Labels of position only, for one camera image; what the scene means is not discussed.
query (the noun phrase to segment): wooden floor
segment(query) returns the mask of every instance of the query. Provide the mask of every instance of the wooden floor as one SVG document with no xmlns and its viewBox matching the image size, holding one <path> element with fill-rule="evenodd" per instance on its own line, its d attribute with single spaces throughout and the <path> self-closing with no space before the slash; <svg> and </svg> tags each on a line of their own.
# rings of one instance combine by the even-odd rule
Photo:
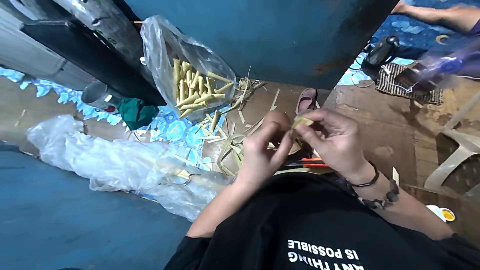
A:
<svg viewBox="0 0 480 270">
<path fill-rule="evenodd" d="M 367 86 L 371 81 L 361 82 Z M 414 102 L 367 88 L 337 86 L 336 111 L 356 119 L 363 135 L 368 159 L 382 172 L 395 167 L 400 185 L 422 203 L 451 209 L 457 219 L 449 225 L 480 246 L 480 198 L 464 193 L 480 182 L 480 159 L 473 156 L 463 162 L 445 181 L 441 193 L 423 188 L 427 177 L 458 147 L 440 133 L 452 115 L 479 89 L 480 83 L 457 78 L 453 89 L 444 91 L 441 106 Z M 480 105 L 475 107 L 456 129 L 480 136 Z"/>
</svg>

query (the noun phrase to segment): wrist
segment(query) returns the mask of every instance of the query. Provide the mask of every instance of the wrist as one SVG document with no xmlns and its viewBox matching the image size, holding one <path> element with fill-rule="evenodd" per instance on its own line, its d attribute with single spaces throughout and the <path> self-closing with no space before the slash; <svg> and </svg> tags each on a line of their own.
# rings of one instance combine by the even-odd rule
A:
<svg viewBox="0 0 480 270">
<path fill-rule="evenodd" d="M 363 160 L 355 170 L 342 175 L 352 184 L 365 184 L 375 177 L 375 168 L 367 160 Z"/>
<path fill-rule="evenodd" d="M 257 178 L 255 175 L 240 169 L 233 184 L 240 190 L 255 192 L 264 182 L 262 179 Z"/>
</svg>

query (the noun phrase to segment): black t-shirt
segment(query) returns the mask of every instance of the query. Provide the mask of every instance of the black t-shirt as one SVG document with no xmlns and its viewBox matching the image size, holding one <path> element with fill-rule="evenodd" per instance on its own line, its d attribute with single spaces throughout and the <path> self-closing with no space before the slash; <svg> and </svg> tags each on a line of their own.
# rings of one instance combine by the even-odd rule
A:
<svg viewBox="0 0 480 270">
<path fill-rule="evenodd" d="M 185 237 L 165 269 L 480 269 L 480 251 L 466 240 L 390 224 L 337 181 L 275 176 L 212 238 Z"/>
</svg>

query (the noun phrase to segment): person's left hand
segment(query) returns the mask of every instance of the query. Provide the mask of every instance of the person's left hand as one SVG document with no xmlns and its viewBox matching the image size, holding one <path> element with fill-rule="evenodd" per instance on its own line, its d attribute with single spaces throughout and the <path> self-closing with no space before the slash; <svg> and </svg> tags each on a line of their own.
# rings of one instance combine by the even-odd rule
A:
<svg viewBox="0 0 480 270">
<path fill-rule="evenodd" d="M 267 149 L 268 143 L 280 131 L 280 124 L 270 122 L 243 141 L 243 164 L 236 182 L 259 187 L 283 165 L 293 145 L 293 130 L 285 133 L 277 151 Z"/>
</svg>

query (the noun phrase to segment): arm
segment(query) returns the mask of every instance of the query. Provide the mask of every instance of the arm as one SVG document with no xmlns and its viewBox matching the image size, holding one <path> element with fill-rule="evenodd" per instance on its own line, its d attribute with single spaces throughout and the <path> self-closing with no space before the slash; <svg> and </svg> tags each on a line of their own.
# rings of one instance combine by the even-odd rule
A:
<svg viewBox="0 0 480 270">
<path fill-rule="evenodd" d="M 205 207 L 187 232 L 188 237 L 212 237 L 215 228 L 226 218 L 237 212 L 257 191 L 258 187 L 244 183 L 237 177 Z"/>
<path fill-rule="evenodd" d="M 212 237 L 216 227 L 237 212 L 268 178 L 285 162 L 292 148 L 293 131 L 282 138 L 277 151 L 268 150 L 268 142 L 280 131 L 276 122 L 268 123 L 245 138 L 243 142 L 244 163 L 233 184 L 225 187 L 205 207 L 187 232 L 188 237 Z"/>
<path fill-rule="evenodd" d="M 368 183 L 375 176 L 373 166 L 365 161 L 364 167 L 357 173 L 346 175 L 345 178 L 353 184 Z M 390 191 L 388 179 L 380 173 L 376 184 L 367 187 L 354 187 L 362 198 L 374 200 L 383 198 Z M 441 240 L 453 235 L 453 230 L 438 218 L 425 205 L 410 194 L 399 188 L 398 201 L 385 209 L 373 209 L 386 221 L 411 230 L 426 234 L 433 240 Z"/>
<path fill-rule="evenodd" d="M 328 166 L 352 184 L 368 183 L 373 179 L 375 170 L 363 156 L 359 128 L 354 120 L 325 109 L 318 109 L 304 117 L 315 121 L 313 128 L 299 125 L 296 129 Z M 354 189 L 362 198 L 383 199 L 390 191 L 390 184 L 380 173 L 374 185 Z M 422 232 L 433 240 L 452 236 L 450 226 L 414 197 L 401 189 L 398 197 L 399 200 L 392 206 L 374 211 L 390 223 Z"/>
</svg>

